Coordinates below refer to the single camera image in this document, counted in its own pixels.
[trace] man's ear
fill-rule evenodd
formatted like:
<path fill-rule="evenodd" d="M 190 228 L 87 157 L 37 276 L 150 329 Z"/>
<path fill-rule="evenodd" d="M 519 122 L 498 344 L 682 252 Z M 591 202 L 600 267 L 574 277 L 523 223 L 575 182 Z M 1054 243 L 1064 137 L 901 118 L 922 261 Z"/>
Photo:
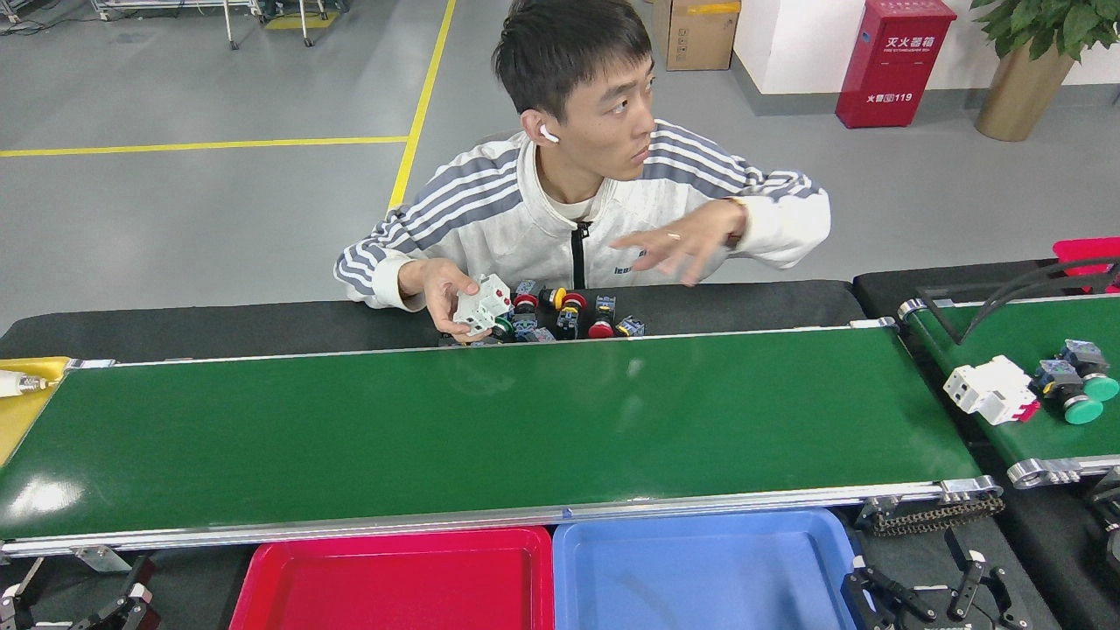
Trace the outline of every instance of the man's ear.
<path fill-rule="evenodd" d="M 551 147 L 560 141 L 560 138 L 552 133 L 549 124 L 558 127 L 554 118 L 540 110 L 521 112 L 521 128 L 538 147 Z"/>

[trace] red tray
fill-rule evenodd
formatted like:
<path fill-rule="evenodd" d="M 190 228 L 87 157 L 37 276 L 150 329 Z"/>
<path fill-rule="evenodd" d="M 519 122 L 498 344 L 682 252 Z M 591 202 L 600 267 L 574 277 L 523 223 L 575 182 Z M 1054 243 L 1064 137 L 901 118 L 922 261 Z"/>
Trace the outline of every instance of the red tray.
<path fill-rule="evenodd" d="M 1058 262 L 1073 262 L 1085 258 L 1105 258 L 1109 256 L 1120 256 L 1120 237 L 1105 237 L 1101 239 L 1074 239 L 1058 241 L 1054 243 L 1054 253 L 1057 254 Z M 1100 274 L 1107 271 L 1108 265 L 1090 265 L 1088 267 L 1074 267 L 1066 269 L 1066 276 L 1084 276 L 1086 274 Z M 1120 287 L 1110 286 L 1107 293 L 1120 293 Z"/>
<path fill-rule="evenodd" d="M 231 630 L 552 630 L 541 527 L 261 545 Z"/>

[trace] plastic bin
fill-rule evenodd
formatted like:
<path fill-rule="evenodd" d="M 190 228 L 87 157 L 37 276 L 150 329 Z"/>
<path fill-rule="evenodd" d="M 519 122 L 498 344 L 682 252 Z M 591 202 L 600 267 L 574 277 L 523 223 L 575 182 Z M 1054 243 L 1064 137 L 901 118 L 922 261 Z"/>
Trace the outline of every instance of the plastic bin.
<path fill-rule="evenodd" d="M 559 630 L 855 630 L 828 510 L 580 522 L 552 540 Z"/>
<path fill-rule="evenodd" d="M 232 630 L 551 630 L 541 527 L 261 545 Z"/>
<path fill-rule="evenodd" d="M 1109 256 L 1120 256 L 1120 237 L 1104 237 L 1100 239 L 1073 239 L 1057 241 L 1054 243 L 1054 253 L 1058 262 L 1073 262 L 1086 258 L 1105 258 Z M 1066 269 L 1066 276 L 1084 276 L 1086 274 L 1101 274 L 1108 271 L 1108 265 L 1090 265 L 1088 267 L 1074 267 Z M 1085 293 L 1090 293 L 1092 287 L 1084 287 Z M 1120 286 L 1116 282 L 1104 289 L 1105 293 L 1120 293 Z"/>

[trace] red box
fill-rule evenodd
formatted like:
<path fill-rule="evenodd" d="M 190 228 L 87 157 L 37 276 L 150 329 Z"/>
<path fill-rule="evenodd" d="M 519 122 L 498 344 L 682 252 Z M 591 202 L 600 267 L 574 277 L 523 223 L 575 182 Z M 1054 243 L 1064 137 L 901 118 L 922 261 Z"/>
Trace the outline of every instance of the red box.
<path fill-rule="evenodd" d="M 939 0 L 866 0 L 837 115 L 849 129 L 914 121 L 949 25 Z"/>
<path fill-rule="evenodd" d="M 261 545 L 231 630 L 552 630 L 542 527 Z"/>

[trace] blue tray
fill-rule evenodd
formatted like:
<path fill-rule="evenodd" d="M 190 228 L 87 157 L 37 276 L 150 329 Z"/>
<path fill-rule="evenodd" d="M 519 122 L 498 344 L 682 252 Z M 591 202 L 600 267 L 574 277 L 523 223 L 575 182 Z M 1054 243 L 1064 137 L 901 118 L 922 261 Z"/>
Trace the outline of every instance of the blue tray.
<path fill-rule="evenodd" d="M 564 525 L 552 554 L 557 630 L 856 630 L 828 510 Z"/>

